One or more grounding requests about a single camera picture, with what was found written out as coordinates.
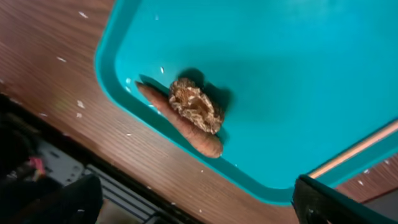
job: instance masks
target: teal tray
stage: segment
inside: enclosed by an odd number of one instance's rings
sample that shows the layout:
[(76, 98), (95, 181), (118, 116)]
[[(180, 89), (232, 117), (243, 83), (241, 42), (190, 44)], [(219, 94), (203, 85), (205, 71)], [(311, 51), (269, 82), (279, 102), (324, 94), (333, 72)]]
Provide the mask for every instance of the teal tray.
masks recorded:
[[(115, 105), (253, 197), (288, 205), (299, 174), (397, 118), (397, 21), (396, 0), (117, 0), (95, 69)], [(226, 108), (219, 159), (134, 86), (167, 92), (190, 74)], [(395, 133), (318, 179), (334, 187), (397, 150)]]

